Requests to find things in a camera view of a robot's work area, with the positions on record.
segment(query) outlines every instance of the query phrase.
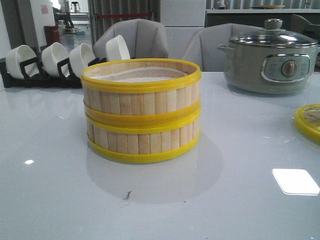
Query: white refrigerator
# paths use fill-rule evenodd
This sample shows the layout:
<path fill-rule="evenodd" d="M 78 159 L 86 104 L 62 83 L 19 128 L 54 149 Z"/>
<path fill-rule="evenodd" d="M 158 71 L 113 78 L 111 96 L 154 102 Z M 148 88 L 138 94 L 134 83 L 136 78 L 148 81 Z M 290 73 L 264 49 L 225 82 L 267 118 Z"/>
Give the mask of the white refrigerator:
<path fill-rule="evenodd" d="M 206 0 L 160 0 L 170 59 L 180 59 L 192 35 L 205 27 L 205 16 Z"/>

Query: lid knob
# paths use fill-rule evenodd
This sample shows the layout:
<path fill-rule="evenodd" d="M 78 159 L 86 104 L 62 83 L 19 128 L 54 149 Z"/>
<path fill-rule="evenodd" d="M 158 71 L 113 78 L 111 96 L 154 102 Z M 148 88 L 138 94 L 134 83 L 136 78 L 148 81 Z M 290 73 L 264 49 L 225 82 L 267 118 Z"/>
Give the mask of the lid knob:
<path fill-rule="evenodd" d="M 282 20 L 277 18 L 270 18 L 264 21 L 264 27 L 268 30 L 279 29 L 282 26 Z"/>

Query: white bowl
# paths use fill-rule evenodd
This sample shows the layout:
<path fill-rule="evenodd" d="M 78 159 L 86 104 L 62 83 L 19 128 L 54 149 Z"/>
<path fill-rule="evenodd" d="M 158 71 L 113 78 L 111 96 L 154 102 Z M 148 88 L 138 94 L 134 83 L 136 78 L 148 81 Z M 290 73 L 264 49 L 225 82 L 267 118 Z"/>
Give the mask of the white bowl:
<path fill-rule="evenodd" d="M 121 35 L 118 35 L 106 42 L 105 53 L 108 61 L 130 59 L 127 44 Z"/>
<path fill-rule="evenodd" d="M 76 48 L 70 51 L 70 65 L 74 74 L 80 78 L 82 71 L 88 67 L 88 63 L 96 57 L 90 46 L 86 43 L 81 43 Z"/>
<path fill-rule="evenodd" d="M 8 73 L 15 79 L 24 79 L 20 69 L 20 63 L 36 57 L 35 52 L 27 45 L 20 45 L 9 51 L 5 57 L 5 65 Z M 36 63 L 25 67 L 25 72 L 32 77 L 39 73 Z"/>
<path fill-rule="evenodd" d="M 58 72 L 57 63 L 67 59 L 69 53 L 66 48 L 59 42 L 54 42 L 52 45 L 48 46 L 42 51 L 41 60 L 43 63 L 44 70 L 52 77 L 60 77 Z M 61 67 L 62 74 L 64 76 L 69 76 L 68 65 L 65 64 Z"/>

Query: pot handle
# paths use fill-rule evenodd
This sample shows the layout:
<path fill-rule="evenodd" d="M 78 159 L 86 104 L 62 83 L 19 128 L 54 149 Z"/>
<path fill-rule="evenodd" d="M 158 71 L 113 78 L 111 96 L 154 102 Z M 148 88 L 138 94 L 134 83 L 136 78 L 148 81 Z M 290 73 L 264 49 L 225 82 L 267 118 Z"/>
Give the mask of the pot handle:
<path fill-rule="evenodd" d="M 235 49 L 232 48 L 232 47 L 229 47 L 227 45 L 224 45 L 224 44 L 220 44 L 218 47 L 217 47 L 218 50 L 221 50 L 227 54 L 233 54 Z"/>

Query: glass lid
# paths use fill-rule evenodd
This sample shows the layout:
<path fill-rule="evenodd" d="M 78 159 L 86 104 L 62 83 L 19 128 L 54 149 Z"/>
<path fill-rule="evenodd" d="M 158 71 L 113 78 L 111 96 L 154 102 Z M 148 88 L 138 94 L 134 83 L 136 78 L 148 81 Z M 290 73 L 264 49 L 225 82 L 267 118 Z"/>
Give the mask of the glass lid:
<path fill-rule="evenodd" d="M 318 45 L 317 40 L 297 32 L 281 29 L 281 25 L 281 19 L 267 19 L 264 22 L 265 28 L 232 36 L 230 42 L 276 48 L 300 48 Z"/>

